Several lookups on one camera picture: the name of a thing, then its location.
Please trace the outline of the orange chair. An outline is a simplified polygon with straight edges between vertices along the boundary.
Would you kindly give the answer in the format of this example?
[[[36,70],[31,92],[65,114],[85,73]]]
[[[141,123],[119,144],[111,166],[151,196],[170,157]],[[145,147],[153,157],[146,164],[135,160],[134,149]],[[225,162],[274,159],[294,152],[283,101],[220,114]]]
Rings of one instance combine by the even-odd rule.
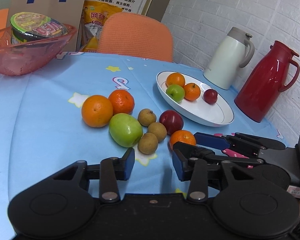
[[[108,18],[98,53],[173,61],[173,37],[164,24],[147,16],[119,12]]]

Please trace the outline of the brown cardboard box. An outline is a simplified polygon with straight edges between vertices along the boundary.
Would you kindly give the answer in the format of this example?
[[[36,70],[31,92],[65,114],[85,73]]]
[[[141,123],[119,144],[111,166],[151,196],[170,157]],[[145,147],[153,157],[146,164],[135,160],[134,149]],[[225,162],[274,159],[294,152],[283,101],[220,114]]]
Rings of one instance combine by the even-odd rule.
[[[36,12],[49,16],[77,29],[73,38],[64,47],[64,51],[76,52],[81,44],[81,16],[85,0],[12,0],[8,10],[6,25],[10,26],[10,18],[18,12]]]

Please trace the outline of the large orange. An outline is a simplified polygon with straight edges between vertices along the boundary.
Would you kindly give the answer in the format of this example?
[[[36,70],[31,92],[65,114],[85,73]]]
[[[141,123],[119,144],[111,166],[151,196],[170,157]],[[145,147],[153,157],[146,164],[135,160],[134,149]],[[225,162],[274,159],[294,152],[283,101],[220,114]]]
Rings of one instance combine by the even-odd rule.
[[[105,96],[92,95],[83,103],[81,115],[88,126],[101,128],[110,122],[113,116],[113,105]]]

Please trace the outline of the large red plum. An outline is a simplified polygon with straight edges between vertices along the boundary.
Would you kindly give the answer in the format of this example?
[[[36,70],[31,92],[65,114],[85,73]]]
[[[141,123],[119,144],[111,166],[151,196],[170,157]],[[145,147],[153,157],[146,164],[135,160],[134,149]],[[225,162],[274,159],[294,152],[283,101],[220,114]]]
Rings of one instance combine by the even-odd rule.
[[[159,118],[159,122],[165,126],[168,135],[172,135],[174,132],[182,130],[184,126],[181,115],[173,110],[164,111]]]

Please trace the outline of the orange on plate back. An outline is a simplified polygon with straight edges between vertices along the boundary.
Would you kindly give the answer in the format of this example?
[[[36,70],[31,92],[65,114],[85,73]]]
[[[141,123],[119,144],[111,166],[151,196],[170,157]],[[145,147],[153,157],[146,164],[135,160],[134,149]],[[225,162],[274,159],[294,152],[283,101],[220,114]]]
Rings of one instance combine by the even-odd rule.
[[[180,73],[171,73],[166,79],[166,86],[179,85],[181,87],[185,86],[185,77]]]

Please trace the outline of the brown longan fruit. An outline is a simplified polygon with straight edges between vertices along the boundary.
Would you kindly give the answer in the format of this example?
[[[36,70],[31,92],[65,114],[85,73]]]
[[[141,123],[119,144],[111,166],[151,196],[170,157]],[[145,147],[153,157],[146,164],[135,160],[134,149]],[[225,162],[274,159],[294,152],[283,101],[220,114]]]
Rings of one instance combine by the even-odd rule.
[[[163,141],[167,136],[166,127],[160,122],[151,123],[147,129],[148,133],[152,133],[157,137],[158,142]]]
[[[157,116],[148,108],[142,109],[138,114],[138,121],[142,126],[148,127],[157,121]]]
[[[138,149],[143,154],[153,154],[158,148],[158,139],[153,133],[145,133],[138,142]]]

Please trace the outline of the small mandarin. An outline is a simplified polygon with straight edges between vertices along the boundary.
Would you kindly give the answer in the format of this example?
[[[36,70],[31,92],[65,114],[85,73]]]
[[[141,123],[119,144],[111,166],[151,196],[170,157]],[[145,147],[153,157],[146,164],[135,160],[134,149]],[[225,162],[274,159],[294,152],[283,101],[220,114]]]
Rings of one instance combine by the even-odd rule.
[[[195,83],[186,84],[183,89],[185,90],[184,98],[188,101],[195,101],[200,97],[200,87]]]

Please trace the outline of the white oval plate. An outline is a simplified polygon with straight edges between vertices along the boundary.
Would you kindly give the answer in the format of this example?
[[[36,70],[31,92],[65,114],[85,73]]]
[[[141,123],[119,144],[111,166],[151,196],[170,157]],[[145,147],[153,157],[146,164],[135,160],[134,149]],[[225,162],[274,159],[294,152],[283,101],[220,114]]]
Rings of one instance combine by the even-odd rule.
[[[203,95],[206,90],[210,89],[210,86],[189,75],[183,75],[185,83],[195,83],[199,86],[199,98],[194,101],[183,99],[181,102],[175,102],[166,94],[166,79],[170,74],[172,74],[171,71],[159,72],[156,82],[159,93],[175,111],[194,122],[210,127],[221,127],[234,122],[235,114],[227,101],[218,95],[215,104],[210,105],[205,102]]]

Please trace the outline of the blue star tablecloth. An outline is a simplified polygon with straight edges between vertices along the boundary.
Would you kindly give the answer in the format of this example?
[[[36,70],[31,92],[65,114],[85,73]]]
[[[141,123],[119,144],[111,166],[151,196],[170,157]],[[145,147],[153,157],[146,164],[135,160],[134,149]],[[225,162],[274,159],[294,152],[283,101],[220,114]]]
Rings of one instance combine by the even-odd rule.
[[[144,108],[160,115],[170,109],[156,83],[163,71],[204,80],[200,69],[183,64],[89,53],[62,53],[23,76],[0,74],[0,239],[14,237],[7,207],[20,191],[77,160],[98,164],[124,154],[107,127],[83,122],[83,101],[125,88],[134,97],[133,116]]]

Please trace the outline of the instant noodle cup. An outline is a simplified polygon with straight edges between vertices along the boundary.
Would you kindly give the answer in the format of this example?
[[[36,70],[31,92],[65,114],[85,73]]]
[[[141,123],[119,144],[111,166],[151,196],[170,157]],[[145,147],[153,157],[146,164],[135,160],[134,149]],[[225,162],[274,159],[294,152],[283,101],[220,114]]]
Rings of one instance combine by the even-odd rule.
[[[11,44],[38,41],[66,35],[67,27],[57,20],[34,12],[19,12],[11,16]]]

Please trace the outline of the small green apple on plate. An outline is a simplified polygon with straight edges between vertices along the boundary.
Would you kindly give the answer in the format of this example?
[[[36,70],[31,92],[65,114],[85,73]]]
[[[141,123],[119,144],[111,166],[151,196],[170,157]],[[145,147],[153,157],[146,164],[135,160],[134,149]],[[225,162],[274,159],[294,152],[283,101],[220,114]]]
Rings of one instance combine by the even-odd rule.
[[[175,102],[180,103],[185,97],[185,90],[180,85],[170,85],[166,89],[166,94]]]

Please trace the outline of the small red plum on plate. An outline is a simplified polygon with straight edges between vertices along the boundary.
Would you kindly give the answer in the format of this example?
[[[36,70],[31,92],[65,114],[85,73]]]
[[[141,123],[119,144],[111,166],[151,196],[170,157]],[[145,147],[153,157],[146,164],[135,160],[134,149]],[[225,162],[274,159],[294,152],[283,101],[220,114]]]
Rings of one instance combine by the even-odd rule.
[[[217,102],[218,93],[214,89],[207,89],[203,94],[203,99],[206,103],[213,105]]]

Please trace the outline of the tangerine with stem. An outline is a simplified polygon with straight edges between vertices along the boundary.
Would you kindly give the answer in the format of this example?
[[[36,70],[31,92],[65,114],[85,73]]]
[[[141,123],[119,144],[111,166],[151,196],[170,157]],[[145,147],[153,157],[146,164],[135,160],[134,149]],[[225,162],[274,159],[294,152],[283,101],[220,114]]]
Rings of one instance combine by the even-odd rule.
[[[131,114],[135,106],[133,96],[125,89],[114,90],[108,99],[113,106],[113,115],[118,113]]]

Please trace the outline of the pink plastic bowl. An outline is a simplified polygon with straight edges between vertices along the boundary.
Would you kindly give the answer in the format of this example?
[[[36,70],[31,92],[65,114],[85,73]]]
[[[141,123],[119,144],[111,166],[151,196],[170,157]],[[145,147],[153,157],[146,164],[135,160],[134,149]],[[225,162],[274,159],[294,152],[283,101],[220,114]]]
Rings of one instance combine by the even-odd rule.
[[[77,34],[77,29],[65,25],[64,36],[19,44],[11,44],[11,27],[0,30],[0,74],[19,76],[34,72],[54,59]]]

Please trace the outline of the white thermos jug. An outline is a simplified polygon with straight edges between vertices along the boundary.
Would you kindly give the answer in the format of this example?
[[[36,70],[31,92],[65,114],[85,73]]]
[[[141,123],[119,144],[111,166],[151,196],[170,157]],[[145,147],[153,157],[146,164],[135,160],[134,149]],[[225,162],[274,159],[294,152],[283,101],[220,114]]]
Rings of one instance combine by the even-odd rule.
[[[253,36],[233,27],[219,44],[203,76],[217,87],[228,90],[240,68],[252,59],[255,46]]]

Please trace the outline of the red thermos jug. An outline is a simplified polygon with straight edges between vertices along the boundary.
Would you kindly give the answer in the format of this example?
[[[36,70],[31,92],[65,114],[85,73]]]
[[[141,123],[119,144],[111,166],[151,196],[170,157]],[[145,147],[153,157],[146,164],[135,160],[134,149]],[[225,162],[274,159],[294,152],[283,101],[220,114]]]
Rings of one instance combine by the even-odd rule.
[[[261,122],[280,93],[290,89],[300,74],[293,57],[299,54],[275,41],[256,65],[234,99],[236,106],[251,120]]]

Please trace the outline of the yellow snack bag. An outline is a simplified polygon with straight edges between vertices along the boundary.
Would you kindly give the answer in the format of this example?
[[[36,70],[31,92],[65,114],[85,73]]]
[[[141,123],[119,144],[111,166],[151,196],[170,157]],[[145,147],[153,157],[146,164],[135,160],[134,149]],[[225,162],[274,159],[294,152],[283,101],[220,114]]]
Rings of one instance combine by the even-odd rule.
[[[122,9],[108,3],[86,0],[82,11],[82,47],[81,52],[95,53],[103,26],[113,14]]]

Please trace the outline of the small tangerine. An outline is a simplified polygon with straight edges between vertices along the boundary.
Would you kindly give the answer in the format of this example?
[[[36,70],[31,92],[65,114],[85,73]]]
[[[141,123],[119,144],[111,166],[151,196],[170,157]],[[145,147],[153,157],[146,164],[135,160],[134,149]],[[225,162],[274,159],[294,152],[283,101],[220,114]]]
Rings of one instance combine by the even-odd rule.
[[[173,150],[173,145],[176,142],[183,142],[193,146],[196,146],[197,144],[194,135],[186,130],[178,130],[170,136],[169,146],[171,150]]]

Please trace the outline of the large green apple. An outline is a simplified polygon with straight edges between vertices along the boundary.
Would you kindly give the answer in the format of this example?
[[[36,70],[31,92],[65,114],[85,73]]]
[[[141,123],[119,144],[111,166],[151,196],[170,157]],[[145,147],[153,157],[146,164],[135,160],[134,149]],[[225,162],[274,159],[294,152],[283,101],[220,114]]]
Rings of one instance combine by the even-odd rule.
[[[126,113],[115,114],[109,122],[109,133],[113,140],[122,147],[133,147],[143,136],[139,121]]]

